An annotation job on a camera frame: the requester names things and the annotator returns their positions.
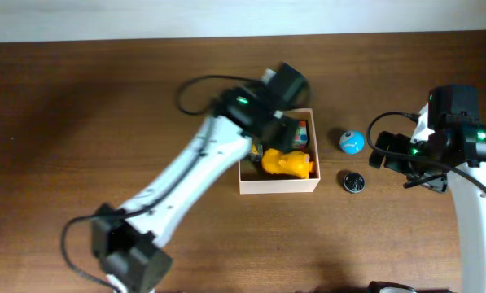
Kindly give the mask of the black round spider toy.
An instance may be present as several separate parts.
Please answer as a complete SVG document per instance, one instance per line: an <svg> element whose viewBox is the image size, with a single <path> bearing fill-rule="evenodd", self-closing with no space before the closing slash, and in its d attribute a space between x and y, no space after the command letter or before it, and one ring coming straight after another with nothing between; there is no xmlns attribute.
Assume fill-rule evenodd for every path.
<svg viewBox="0 0 486 293"><path fill-rule="evenodd" d="M343 178L343 187L349 193L360 193L366 187L366 180L360 173L347 173Z"/></svg>

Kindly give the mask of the colourful puzzle cube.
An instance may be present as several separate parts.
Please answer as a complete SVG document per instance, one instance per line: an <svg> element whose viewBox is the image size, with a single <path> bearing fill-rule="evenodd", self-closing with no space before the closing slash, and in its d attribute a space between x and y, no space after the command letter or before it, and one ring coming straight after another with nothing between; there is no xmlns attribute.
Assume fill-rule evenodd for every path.
<svg viewBox="0 0 486 293"><path fill-rule="evenodd" d="M305 149L308 144L309 144L308 122L306 120L301 120L296 130L296 134L292 146L294 149Z"/></svg>

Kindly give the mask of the yellow toy animal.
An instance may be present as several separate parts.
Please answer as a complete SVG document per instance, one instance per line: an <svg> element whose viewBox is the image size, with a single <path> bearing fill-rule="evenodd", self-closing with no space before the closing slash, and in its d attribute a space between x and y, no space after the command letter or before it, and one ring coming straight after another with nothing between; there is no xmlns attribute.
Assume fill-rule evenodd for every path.
<svg viewBox="0 0 486 293"><path fill-rule="evenodd" d="M268 149L262 157L261 165L267 173L300 179L309 179L309 174L314 173L314 162L310 155L303 151L283 153L276 149Z"/></svg>

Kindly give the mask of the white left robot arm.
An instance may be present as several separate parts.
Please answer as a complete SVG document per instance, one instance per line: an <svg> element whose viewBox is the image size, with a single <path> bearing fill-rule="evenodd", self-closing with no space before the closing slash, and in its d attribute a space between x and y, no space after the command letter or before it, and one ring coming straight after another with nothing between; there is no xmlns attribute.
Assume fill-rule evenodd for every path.
<svg viewBox="0 0 486 293"><path fill-rule="evenodd" d="M92 222L91 251L115 292L152 292L173 260L164 252L202 194L257 140L291 151L299 121L287 116L307 79L286 63L262 79L242 78L203 113L204 123L179 156L120 207L105 203Z"/></svg>

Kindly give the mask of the grey red toy truck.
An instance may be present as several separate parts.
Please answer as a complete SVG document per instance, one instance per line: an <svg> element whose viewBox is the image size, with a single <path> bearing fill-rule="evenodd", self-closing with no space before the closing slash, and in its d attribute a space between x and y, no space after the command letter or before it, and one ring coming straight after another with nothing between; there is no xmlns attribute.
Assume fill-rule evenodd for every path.
<svg viewBox="0 0 486 293"><path fill-rule="evenodd" d="M252 144L252 147L246 157L247 160L257 163L261 162L264 155L264 148L261 144Z"/></svg>

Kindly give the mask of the pink cardboard box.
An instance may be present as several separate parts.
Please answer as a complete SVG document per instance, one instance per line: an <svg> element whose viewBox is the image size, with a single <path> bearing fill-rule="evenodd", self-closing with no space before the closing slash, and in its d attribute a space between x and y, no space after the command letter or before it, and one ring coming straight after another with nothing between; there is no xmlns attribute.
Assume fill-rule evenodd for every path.
<svg viewBox="0 0 486 293"><path fill-rule="evenodd" d="M313 173L308 179L295 178L288 175L273 175L257 167L249 159L240 160L239 192L241 195L251 194L277 194L277 193L310 193L314 192L321 181L319 154L317 148L317 135L311 108L295 109L286 114L292 118L307 120L309 143L306 152L313 161Z"/></svg>

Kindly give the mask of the blue white toy ball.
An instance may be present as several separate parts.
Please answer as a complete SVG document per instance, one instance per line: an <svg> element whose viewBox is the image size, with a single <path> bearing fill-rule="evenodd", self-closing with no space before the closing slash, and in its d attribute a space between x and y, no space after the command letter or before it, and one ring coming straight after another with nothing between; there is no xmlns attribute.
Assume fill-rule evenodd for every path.
<svg viewBox="0 0 486 293"><path fill-rule="evenodd" d="M361 152L365 145L365 139L362 133L349 130L343 133L339 139L340 149L350 155Z"/></svg>

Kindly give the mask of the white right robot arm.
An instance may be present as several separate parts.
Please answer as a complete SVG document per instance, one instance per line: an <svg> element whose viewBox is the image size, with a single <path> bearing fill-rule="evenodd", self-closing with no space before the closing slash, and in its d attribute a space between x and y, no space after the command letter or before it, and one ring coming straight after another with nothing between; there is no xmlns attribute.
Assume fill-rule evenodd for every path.
<svg viewBox="0 0 486 293"><path fill-rule="evenodd" d="M458 222L462 291L486 292L486 125L477 89L443 85L430 90L411 136L383 131L367 143L374 168L405 175L406 189L450 191Z"/></svg>

